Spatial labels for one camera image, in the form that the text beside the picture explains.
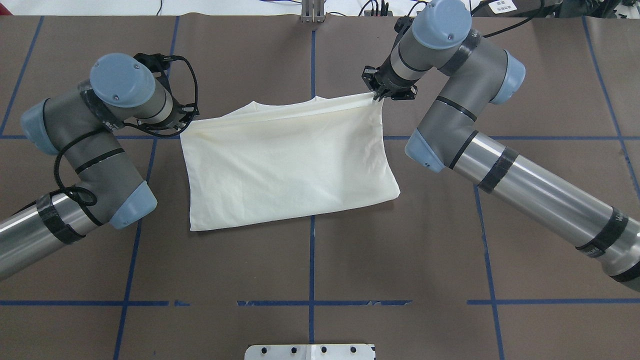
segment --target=white bag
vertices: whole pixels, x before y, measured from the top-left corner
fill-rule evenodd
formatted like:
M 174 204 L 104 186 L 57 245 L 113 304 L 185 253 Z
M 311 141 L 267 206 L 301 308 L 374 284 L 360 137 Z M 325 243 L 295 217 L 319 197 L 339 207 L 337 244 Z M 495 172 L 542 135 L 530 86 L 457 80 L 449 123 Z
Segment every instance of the white bag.
M 285 106 L 252 102 L 180 136 L 192 231 L 360 208 L 400 190 L 373 94 Z

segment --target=folded fabric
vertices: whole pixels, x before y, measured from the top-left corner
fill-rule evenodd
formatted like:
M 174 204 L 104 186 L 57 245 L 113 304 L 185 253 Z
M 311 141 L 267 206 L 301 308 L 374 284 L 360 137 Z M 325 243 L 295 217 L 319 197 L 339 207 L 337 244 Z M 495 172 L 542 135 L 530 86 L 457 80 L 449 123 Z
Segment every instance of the folded fabric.
M 192 231 L 360 208 L 400 190 L 372 94 L 285 106 L 252 102 L 180 136 Z

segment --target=white label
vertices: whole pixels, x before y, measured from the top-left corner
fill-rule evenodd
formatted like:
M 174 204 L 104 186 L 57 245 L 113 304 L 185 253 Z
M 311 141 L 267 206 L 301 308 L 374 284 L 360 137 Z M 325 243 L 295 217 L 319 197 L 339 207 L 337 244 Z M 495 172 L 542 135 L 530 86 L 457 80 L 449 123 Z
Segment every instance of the white label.
M 489 4 L 493 13 L 508 13 L 518 10 L 512 0 L 498 0 Z

